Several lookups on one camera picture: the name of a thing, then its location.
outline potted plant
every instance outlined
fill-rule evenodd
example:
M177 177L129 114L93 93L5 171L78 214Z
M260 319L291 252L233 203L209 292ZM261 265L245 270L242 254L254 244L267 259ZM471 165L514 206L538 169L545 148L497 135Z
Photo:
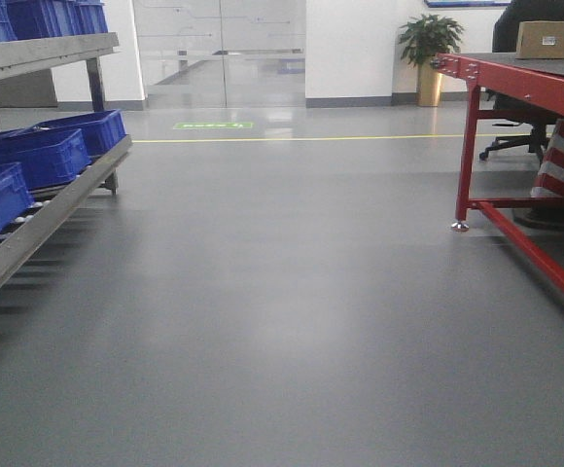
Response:
M399 44L405 44L401 59L418 67L418 105L436 107L440 103L441 77L431 67L437 53L459 52L464 27L453 18L421 15L401 26Z

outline gold planter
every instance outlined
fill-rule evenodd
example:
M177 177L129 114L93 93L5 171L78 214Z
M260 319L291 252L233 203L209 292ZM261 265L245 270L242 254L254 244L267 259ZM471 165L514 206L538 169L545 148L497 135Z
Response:
M418 81L416 84L418 105L421 107L438 107L438 104L440 104L442 76L442 73L438 73L431 67L429 60L418 67Z

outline glass door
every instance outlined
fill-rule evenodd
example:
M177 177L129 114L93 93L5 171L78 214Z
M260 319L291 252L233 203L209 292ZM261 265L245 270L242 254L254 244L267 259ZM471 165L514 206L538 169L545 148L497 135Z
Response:
M305 0L133 0L151 107L304 105Z

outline red table leg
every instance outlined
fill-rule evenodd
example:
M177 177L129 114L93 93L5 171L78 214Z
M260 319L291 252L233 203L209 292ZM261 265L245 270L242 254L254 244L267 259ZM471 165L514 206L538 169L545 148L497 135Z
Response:
M466 232L470 228L466 223L466 215L470 207L470 183L473 174L473 161L475 159L476 123L478 122L479 102L480 86L477 86L476 83L468 83L466 133L464 135L464 147L461 154L455 223L451 226L451 229L456 232Z

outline black jacket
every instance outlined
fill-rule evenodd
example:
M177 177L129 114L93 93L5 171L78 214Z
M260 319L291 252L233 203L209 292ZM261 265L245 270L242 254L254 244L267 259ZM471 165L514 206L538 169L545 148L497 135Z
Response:
M494 24L492 52L515 52L522 21L564 21L564 0L511 0Z

